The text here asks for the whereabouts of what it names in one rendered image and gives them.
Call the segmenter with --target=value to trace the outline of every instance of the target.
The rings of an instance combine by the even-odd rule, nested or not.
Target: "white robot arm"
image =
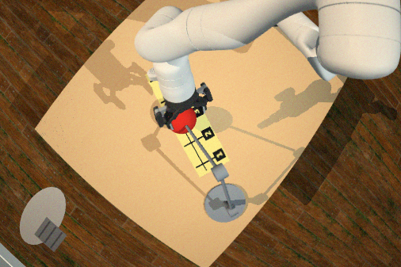
[[[319,11],[319,28],[306,10]],[[161,8],[135,46],[154,63],[166,105],[182,112],[197,98],[188,57],[195,51],[239,48],[277,24],[321,78],[381,78],[398,66],[400,23],[400,0],[230,0]]]

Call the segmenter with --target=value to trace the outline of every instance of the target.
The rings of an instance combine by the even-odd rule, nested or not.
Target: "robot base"
[[[228,194],[233,209],[228,208],[228,202],[224,194],[223,186],[217,185],[210,190],[204,201],[204,209],[208,216],[213,220],[226,223],[239,218],[246,208],[246,198],[243,191],[235,185],[227,184]]]

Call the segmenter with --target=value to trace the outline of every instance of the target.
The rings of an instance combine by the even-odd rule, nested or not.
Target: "beige table surface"
[[[225,0],[146,0],[92,54],[57,97],[37,132],[126,216],[199,266],[210,266],[285,178],[327,114],[342,81],[325,82],[275,28],[234,51],[189,56],[206,112],[246,193],[244,214],[218,223],[204,210],[217,185],[199,177],[174,133],[158,128],[144,74],[152,64],[134,47],[138,30],[163,6],[182,10]]]

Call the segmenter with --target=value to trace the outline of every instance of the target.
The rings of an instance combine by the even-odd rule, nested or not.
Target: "gray disc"
[[[41,244],[35,236],[40,225],[48,217],[57,227],[63,222],[66,212],[66,198],[57,188],[46,188],[36,193],[22,212],[20,233],[30,245]]]
[[[222,185],[217,185],[211,189],[204,200],[204,209],[208,216],[221,223],[239,218],[246,208],[246,198],[243,191],[235,185],[226,184],[226,186],[231,202],[235,205],[233,209],[228,209]]]

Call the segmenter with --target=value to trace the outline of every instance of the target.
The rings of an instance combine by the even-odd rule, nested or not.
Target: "gray joint block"
[[[222,163],[212,167],[213,175],[217,181],[222,181],[228,177],[228,172]]]
[[[46,218],[40,225],[35,236],[53,251],[57,250],[61,242],[67,237],[49,218]]]

